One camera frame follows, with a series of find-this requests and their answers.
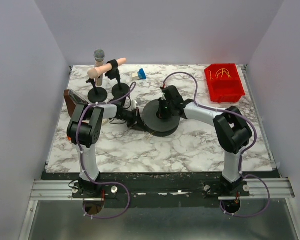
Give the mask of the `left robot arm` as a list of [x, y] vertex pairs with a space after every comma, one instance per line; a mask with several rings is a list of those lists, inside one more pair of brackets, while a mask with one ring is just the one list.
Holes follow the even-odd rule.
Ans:
[[146, 130], [138, 108], [128, 110], [118, 103], [77, 104], [66, 134], [78, 152], [80, 164], [78, 188], [83, 191], [97, 192], [102, 185], [97, 182], [100, 170], [97, 165], [96, 143], [105, 119], [122, 120], [128, 128], [142, 132]]

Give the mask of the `pink wooden microphone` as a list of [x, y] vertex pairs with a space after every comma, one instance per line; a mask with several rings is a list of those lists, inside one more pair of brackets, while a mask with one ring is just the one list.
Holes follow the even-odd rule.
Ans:
[[112, 69], [117, 69], [119, 66], [125, 64], [127, 61], [126, 58], [119, 58], [117, 60], [111, 60], [109, 63], [99, 66], [99, 67], [93, 67], [88, 70], [87, 76], [90, 79], [97, 79], [101, 75], [111, 71]]

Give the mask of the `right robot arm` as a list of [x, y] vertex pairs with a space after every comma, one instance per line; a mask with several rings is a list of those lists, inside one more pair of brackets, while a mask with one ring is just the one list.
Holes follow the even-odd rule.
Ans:
[[239, 109], [235, 106], [226, 109], [213, 109], [199, 106], [192, 99], [184, 100], [174, 86], [161, 87], [162, 97], [158, 100], [157, 116], [161, 119], [179, 117], [195, 120], [215, 128], [218, 142], [224, 150], [222, 181], [229, 188], [242, 180], [239, 166], [240, 154], [253, 136], [251, 128]]

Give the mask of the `brown wooden metronome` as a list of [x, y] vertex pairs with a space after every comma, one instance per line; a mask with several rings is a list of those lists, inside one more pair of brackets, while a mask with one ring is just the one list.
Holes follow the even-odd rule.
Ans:
[[66, 89], [63, 92], [63, 97], [66, 103], [68, 115], [70, 117], [72, 117], [78, 104], [89, 104], [89, 102], [80, 93], [71, 89]]

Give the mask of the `red plastic bin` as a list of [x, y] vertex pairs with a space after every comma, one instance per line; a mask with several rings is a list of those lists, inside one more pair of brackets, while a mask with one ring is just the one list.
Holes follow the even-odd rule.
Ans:
[[214, 63], [204, 70], [210, 100], [214, 103], [237, 103], [245, 90], [234, 63]]

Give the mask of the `black cable spool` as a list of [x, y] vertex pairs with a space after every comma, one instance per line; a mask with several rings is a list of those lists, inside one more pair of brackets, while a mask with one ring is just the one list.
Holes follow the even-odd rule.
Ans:
[[156, 137], [167, 137], [178, 129], [181, 117], [169, 115], [159, 118], [159, 105], [159, 99], [150, 101], [144, 107], [141, 118], [147, 132]]

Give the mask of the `aluminium frame rail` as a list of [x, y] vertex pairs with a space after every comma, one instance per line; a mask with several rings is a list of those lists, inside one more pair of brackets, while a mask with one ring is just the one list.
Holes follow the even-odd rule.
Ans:
[[[290, 199], [295, 197], [292, 185], [287, 178], [265, 178], [263, 180], [272, 199]], [[100, 201], [101, 198], [73, 197], [69, 180], [36, 180], [32, 186], [31, 201]], [[259, 200], [268, 197], [266, 187], [257, 179], [247, 179], [249, 196], [240, 194], [242, 200]]]

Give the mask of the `blue and white block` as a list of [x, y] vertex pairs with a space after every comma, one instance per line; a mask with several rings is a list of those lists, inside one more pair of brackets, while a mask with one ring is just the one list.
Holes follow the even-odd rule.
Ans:
[[139, 71], [132, 73], [131, 78], [133, 81], [146, 80], [147, 76], [143, 68], [140, 68]]

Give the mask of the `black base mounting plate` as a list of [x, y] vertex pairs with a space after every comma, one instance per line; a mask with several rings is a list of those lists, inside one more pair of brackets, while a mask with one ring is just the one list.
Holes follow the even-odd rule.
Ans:
[[217, 208], [219, 200], [248, 197], [243, 179], [228, 183], [221, 172], [101, 173], [97, 184], [79, 179], [72, 197], [106, 208]]

